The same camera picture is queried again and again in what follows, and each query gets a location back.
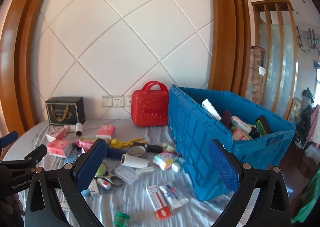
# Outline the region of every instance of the maroon object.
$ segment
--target maroon object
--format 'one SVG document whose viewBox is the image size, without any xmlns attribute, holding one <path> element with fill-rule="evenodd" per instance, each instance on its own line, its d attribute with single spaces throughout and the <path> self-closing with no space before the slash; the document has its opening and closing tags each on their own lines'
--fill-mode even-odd
<svg viewBox="0 0 320 227">
<path fill-rule="evenodd" d="M 226 110 L 223 114 L 222 119 L 220 120 L 220 122 L 224 124 L 227 129 L 230 129 L 232 127 L 231 116 L 232 116 L 231 112 L 229 110 Z"/>
<path fill-rule="evenodd" d="M 159 85 L 160 90 L 151 90 Z M 168 125 L 169 91 L 158 81 L 149 81 L 132 94 L 131 118 L 138 127 Z"/>
</svg>

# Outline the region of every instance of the yellow rubber chicken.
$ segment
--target yellow rubber chicken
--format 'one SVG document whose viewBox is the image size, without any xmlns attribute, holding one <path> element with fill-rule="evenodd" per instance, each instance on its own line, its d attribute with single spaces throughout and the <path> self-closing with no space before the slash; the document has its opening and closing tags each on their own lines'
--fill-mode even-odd
<svg viewBox="0 0 320 227">
<path fill-rule="evenodd" d="M 110 142 L 109 146 L 113 147 L 113 148 L 121 149 L 121 148 L 125 148 L 127 146 L 130 146 L 134 142 L 138 142 L 138 141 L 139 141 L 139 143 L 143 143 L 143 144 L 147 144 L 148 143 L 148 141 L 141 141 L 141 140 L 144 140 L 144 137 L 135 138 L 135 139 L 127 141 L 127 142 L 120 142 L 118 139 L 115 138 Z"/>
</svg>

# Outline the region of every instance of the window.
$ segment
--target window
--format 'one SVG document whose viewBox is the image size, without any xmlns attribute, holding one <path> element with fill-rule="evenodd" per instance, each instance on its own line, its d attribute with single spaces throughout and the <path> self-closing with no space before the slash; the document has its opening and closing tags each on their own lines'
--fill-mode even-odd
<svg viewBox="0 0 320 227">
<path fill-rule="evenodd" d="M 320 69 L 317 69 L 315 106 L 320 105 Z"/>
</svg>

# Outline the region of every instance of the blue plastic crate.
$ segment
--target blue plastic crate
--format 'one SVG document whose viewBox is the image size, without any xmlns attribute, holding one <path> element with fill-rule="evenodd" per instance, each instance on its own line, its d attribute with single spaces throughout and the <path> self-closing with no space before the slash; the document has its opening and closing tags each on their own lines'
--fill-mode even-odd
<svg viewBox="0 0 320 227">
<path fill-rule="evenodd" d="M 221 117 L 225 110 L 229 110 L 232 115 L 254 125 L 255 120 L 264 115 L 274 133 L 234 141 L 231 132 L 202 107 L 206 98 Z M 183 169 L 189 173 L 199 200 L 210 200 L 230 192 L 209 157 L 208 145 L 212 139 L 218 139 L 240 162 L 266 169 L 270 164 L 278 165 L 295 132 L 294 124 L 229 91 L 178 88 L 175 85 L 169 94 L 169 126 L 177 150 L 185 160 Z"/>
</svg>

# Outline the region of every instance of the wet wipes packet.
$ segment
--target wet wipes packet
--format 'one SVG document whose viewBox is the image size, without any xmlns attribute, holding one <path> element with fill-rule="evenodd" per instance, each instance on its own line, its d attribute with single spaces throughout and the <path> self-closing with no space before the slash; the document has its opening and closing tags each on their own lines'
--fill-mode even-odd
<svg viewBox="0 0 320 227">
<path fill-rule="evenodd" d="M 189 201 L 173 182 L 161 185 L 159 188 L 164 194 L 168 204 L 170 204 L 172 210 L 183 206 Z"/>
</svg>

